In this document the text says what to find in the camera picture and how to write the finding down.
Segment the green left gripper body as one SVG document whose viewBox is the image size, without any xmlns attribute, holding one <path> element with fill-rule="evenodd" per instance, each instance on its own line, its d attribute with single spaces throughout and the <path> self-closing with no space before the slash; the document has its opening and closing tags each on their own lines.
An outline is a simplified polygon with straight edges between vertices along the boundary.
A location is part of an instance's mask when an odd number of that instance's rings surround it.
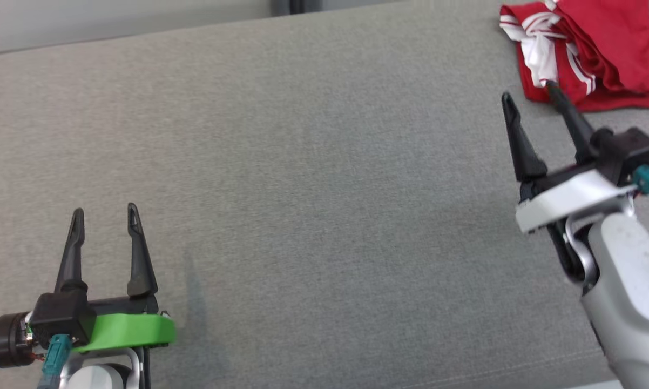
<svg viewBox="0 0 649 389">
<path fill-rule="evenodd" d="M 44 360 L 51 338 L 70 335 L 72 352 L 85 354 L 117 348 L 166 347 L 176 340 L 176 325 L 166 311 L 159 312 L 155 296 L 117 297 L 89 302 L 95 316 L 85 316 L 85 330 L 72 329 L 75 320 L 55 330 L 33 324 L 33 312 L 0 317 L 0 368 L 31 365 Z"/>
</svg>

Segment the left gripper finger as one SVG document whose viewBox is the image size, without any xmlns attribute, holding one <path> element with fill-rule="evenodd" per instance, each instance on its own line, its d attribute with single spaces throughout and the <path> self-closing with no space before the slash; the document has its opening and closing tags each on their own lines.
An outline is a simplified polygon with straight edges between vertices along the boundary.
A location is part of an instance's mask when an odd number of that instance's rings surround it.
<svg viewBox="0 0 649 389">
<path fill-rule="evenodd" d="M 130 298 L 152 296 L 158 291 L 144 227 L 136 204 L 127 205 L 128 234 L 131 237 L 131 275 L 127 283 Z"/>
<path fill-rule="evenodd" d="M 68 229 L 58 276 L 56 277 L 55 293 L 72 290 L 83 290 L 87 292 L 87 284 L 81 278 L 81 249 L 84 242 L 84 210 L 75 209 Z"/>
</svg>

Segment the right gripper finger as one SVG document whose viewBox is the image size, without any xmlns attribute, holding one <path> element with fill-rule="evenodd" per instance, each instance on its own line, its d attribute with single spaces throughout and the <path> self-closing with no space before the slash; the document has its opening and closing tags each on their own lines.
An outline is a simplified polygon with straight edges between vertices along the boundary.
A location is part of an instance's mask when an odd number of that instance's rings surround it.
<svg viewBox="0 0 649 389">
<path fill-rule="evenodd" d="M 516 180 L 519 183 L 527 183 L 546 176 L 546 163 L 538 157 L 532 147 L 522 127 L 521 113 L 509 92 L 502 94 L 501 104 Z"/>
<path fill-rule="evenodd" d="M 569 97 L 559 87 L 557 82 L 547 81 L 546 90 L 552 106 L 564 118 L 565 125 L 574 144 L 574 149 L 576 150 L 576 153 L 574 153 L 576 162 L 588 163 L 596 160 L 598 153 L 591 145 L 593 127 L 589 121 L 571 103 Z"/>
</svg>

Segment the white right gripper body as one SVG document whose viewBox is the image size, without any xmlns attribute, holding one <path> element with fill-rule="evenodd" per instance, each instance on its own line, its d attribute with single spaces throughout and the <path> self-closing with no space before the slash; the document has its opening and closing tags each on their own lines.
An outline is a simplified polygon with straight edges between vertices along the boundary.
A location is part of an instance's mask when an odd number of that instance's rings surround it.
<svg viewBox="0 0 649 389">
<path fill-rule="evenodd" d="M 594 163 L 574 165 L 522 182 L 516 223 L 527 234 L 637 191 L 635 184 L 614 184 Z"/>
</svg>

